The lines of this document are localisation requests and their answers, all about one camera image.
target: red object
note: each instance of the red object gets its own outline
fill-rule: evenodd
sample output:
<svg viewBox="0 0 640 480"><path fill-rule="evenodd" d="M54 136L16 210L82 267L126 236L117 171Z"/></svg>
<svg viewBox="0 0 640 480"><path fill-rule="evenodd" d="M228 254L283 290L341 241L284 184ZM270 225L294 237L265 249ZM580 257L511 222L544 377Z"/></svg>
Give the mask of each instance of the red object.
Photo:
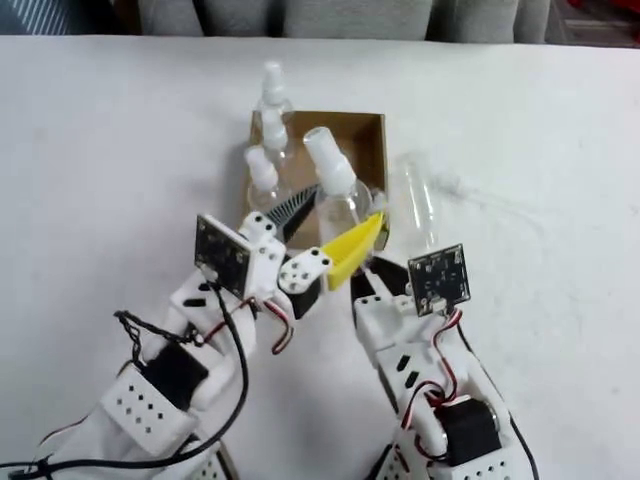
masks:
<svg viewBox="0 0 640 480"><path fill-rule="evenodd" d="M611 3L621 8L628 8L634 12L640 13L640 0L609 0ZM575 8L581 8L584 0L567 0L567 3Z"/></svg>
<svg viewBox="0 0 640 480"><path fill-rule="evenodd" d="M628 8L634 12L640 13L640 0L610 0L611 3L618 7Z"/></svg>

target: white spray nozzle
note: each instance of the white spray nozzle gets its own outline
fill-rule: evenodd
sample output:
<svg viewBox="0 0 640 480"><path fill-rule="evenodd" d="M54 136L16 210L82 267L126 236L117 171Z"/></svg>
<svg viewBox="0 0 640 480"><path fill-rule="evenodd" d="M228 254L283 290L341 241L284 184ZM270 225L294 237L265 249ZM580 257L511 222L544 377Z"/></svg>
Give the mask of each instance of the white spray nozzle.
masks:
<svg viewBox="0 0 640 480"><path fill-rule="evenodd" d="M271 150L284 150L289 138L282 117L277 110L262 112L262 143Z"/></svg>
<svg viewBox="0 0 640 480"><path fill-rule="evenodd" d="M284 101L284 75L278 62L264 64L262 99L270 105L278 105Z"/></svg>
<svg viewBox="0 0 640 480"><path fill-rule="evenodd" d="M261 192L273 190L278 184L278 172L269 161L260 146L249 147L244 151L244 158L249 165L251 180Z"/></svg>
<svg viewBox="0 0 640 480"><path fill-rule="evenodd" d="M356 183L356 174L338 145L331 130L316 127L304 136L304 146L316 165L316 175L328 195L349 195Z"/></svg>

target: screw hole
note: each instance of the screw hole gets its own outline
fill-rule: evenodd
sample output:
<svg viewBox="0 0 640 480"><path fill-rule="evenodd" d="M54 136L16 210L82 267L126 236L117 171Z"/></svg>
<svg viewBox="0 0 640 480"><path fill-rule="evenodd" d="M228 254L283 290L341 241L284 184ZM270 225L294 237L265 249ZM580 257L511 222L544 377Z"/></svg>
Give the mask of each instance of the screw hole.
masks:
<svg viewBox="0 0 640 480"><path fill-rule="evenodd" d="M416 384L416 380L418 380L418 372L413 371L407 377L407 381L404 382L405 388L411 388Z"/></svg>
<svg viewBox="0 0 640 480"><path fill-rule="evenodd" d="M396 370L401 372L405 368L407 368L407 365L409 364L410 359L411 357L409 355L403 355L402 357L400 357L400 361L398 362L398 366L396 367Z"/></svg>
<svg viewBox="0 0 640 480"><path fill-rule="evenodd" d="M204 298L187 298L182 305L185 307L206 307L207 301Z"/></svg>

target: spray bottle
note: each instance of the spray bottle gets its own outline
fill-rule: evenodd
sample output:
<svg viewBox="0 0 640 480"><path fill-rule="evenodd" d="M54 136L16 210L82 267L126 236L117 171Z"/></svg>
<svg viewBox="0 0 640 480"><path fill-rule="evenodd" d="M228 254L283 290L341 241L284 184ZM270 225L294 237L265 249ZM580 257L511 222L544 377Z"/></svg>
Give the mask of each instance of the spray bottle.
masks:
<svg viewBox="0 0 640 480"><path fill-rule="evenodd" d="M308 131L303 141L320 180L316 212L320 239L327 243L366 220L371 210L371 192L358 180L328 128Z"/></svg>

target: cable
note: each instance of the cable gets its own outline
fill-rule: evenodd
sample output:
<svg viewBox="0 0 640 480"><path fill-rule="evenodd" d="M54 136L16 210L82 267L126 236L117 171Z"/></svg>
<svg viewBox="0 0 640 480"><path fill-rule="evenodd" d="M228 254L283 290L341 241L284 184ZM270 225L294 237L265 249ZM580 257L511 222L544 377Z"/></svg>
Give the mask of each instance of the cable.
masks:
<svg viewBox="0 0 640 480"><path fill-rule="evenodd" d="M438 346L438 339L444 332L458 325L460 323L461 318L462 318L462 310L455 308L453 312L451 312L451 315L449 316L449 320L447 324L444 327L442 327L440 330L438 330L433 336L433 341L432 341L433 347L438 352L438 355L440 355L440 360L442 360L442 364L444 365L444 368L447 371L449 378L451 379L451 393L447 395L442 400L442 402L440 402L441 404L445 402L450 402L456 398L456 396L458 395L458 379L456 378L456 375L453 372L453 368L451 368L449 361L440 350L440 347Z"/></svg>
<svg viewBox="0 0 640 480"><path fill-rule="evenodd" d="M131 348L131 361L138 367L139 370L144 368L144 365L140 361L140 352L142 351L142 343L140 342L140 328L144 328L148 332L154 333L163 337L169 342L175 343L193 343L196 347L203 345L202 337L193 328L189 329L184 335L176 335L175 333L167 332L162 328L156 327L151 323L142 321L134 314L127 310L118 310L113 314L114 317L122 324L125 332L129 335L129 338L133 342Z"/></svg>
<svg viewBox="0 0 640 480"><path fill-rule="evenodd" d="M227 306L222 299L222 295L220 294L220 286L218 284L213 284L211 282L207 282L209 286L214 290L216 296L218 297L218 302L220 304L220 309L222 310L222 316L225 320L225 324L229 328L229 332L231 332L231 336L233 341L238 349L238 356L240 358L240 370L242 373L242 391L240 392L240 398L238 399L238 403L236 404L233 412L227 419L227 421L220 427L220 429L211 436L206 442L203 442L198 447L193 450L189 450L188 452L183 452L178 455L175 455L170 458L163 458L161 460L147 460L147 461L138 461L138 462L124 462L124 461L115 461L115 460L100 460L100 459L81 459L81 460L69 460L65 462L51 463L47 465L46 470L40 470L33 473L22 473L22 472L13 472L9 474L9 478L12 480L31 480L34 478L42 478L50 475L54 472L58 472L60 470L66 470L69 468L79 468L79 467L102 467L102 468L119 468L125 470L143 470L143 469L152 469L152 468L164 468L169 467L171 465L175 465L180 462L184 462L190 458L195 457L196 455L204 452L211 448L216 442L220 441L222 436L231 428L231 425L236 421L242 407L247 399L247 394L249 391L249 369L247 366L247 358L244 353L244 348L242 347L242 341L240 340L240 335L238 334L238 330L233 321L233 318L227 311ZM17 462L12 465L15 467L18 466L32 466L32 463L29 462Z"/></svg>
<svg viewBox="0 0 640 480"><path fill-rule="evenodd" d="M34 462L7 462L0 463L0 469L2 468L16 468L16 467L33 467L35 465Z"/></svg>
<svg viewBox="0 0 640 480"><path fill-rule="evenodd" d="M413 403L415 402L418 396L418 393L420 393L420 391L425 387L435 387L436 390L441 393L440 398L444 397L444 388L442 388L440 384L433 382L431 380L425 380L424 382L421 382L420 384L418 384L418 386L413 390L411 399L409 400L409 403L407 404L407 408L404 411L404 415L402 416L402 422L400 423L400 427L403 430L407 430L411 425L411 417L413 416Z"/></svg>
<svg viewBox="0 0 640 480"><path fill-rule="evenodd" d="M240 310L241 308L244 308L246 305L250 304L251 302L253 302L255 300L254 297L249 297L245 300L242 301L242 303L240 303L237 307L235 307L233 310L231 310L230 315L233 315L237 310ZM226 327L226 323L224 322L224 319L218 323L218 325L216 325L215 327L213 327L211 329L211 331L209 331L209 333L207 333L204 336L204 340L203 343L209 343L211 341L211 339L213 337L216 336L216 334L218 332L220 332L224 327Z"/></svg>
<svg viewBox="0 0 640 480"><path fill-rule="evenodd" d="M280 355L284 351L284 349L287 348L287 345L289 345L289 342L291 342L291 339L293 338L293 327L289 322L289 317L287 316L287 314L284 313L280 308L278 308L275 303L267 300L266 302L264 302L264 306L267 307L267 309L270 310L271 313L273 313L284 323L284 333L276 341L276 343L274 343L273 347L271 347L271 353L273 355Z"/></svg>
<svg viewBox="0 0 640 480"><path fill-rule="evenodd" d="M465 336L464 332L462 331L462 325L460 325L459 323L458 323L458 335L460 335L460 339L462 340L462 343L464 343L464 346L467 347L467 350L469 351L469 353L471 353L474 357L478 358L476 356L475 352L473 351L473 348L471 348L471 344L469 343L469 340L467 340L467 337ZM487 376L487 378L489 379L491 384L494 386L496 391L498 391L498 388L496 387L496 384L493 382L493 380L491 379L491 377L489 376L489 374L484 369L484 367L482 366L481 363L480 363L480 366L482 367L482 370L484 371L485 375ZM529 448L529 445L527 445L527 442L525 441L524 437L522 436L522 433L520 432L520 429L516 425L516 422L513 419L513 417L511 416L511 414L509 414L509 418L510 418L511 427L513 428L513 431L515 432L516 437L518 437L518 440L520 441L520 445L522 445L522 448L524 449L524 453L527 455L527 459L529 460L529 465L531 466L531 473L533 474L533 479L534 480L539 480L540 479L540 474L538 473L538 465L536 465L536 460L535 460L535 458L533 458L533 453L531 453L531 449Z"/></svg>
<svg viewBox="0 0 640 480"><path fill-rule="evenodd" d="M420 435L416 433L416 436L413 438L413 446L416 447L416 450L420 455L431 460L432 462L442 462L447 458L447 454L444 455L431 455L427 450L422 446L422 441L420 440Z"/></svg>

